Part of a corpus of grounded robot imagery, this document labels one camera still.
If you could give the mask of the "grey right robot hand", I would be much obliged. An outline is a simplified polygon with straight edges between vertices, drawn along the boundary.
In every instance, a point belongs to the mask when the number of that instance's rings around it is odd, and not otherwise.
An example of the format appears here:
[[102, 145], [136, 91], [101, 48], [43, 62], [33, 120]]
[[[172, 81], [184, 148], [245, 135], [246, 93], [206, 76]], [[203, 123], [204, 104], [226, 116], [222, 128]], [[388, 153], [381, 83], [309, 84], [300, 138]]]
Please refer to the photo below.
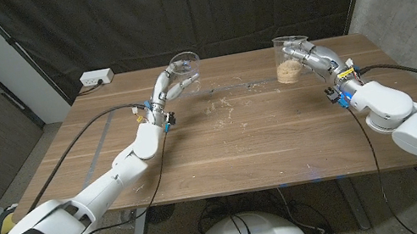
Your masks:
[[356, 77], [353, 66], [345, 64], [345, 61], [329, 48], [315, 46], [302, 39], [302, 41], [284, 42], [281, 50], [290, 59], [311, 69], [319, 79], [339, 92], [352, 96], [364, 85], [364, 82]]

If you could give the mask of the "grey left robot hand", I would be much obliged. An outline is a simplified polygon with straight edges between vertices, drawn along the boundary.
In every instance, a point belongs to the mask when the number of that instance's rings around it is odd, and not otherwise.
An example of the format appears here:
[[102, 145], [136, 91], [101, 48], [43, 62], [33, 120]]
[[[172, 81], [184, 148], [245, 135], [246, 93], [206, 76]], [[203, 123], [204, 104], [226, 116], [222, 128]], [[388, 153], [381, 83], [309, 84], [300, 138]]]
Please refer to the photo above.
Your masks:
[[148, 121], [162, 126], [166, 120], [164, 107], [167, 101], [174, 100], [184, 89], [198, 81], [199, 62], [196, 60], [176, 60], [159, 74], [151, 96], [151, 108], [147, 111]]

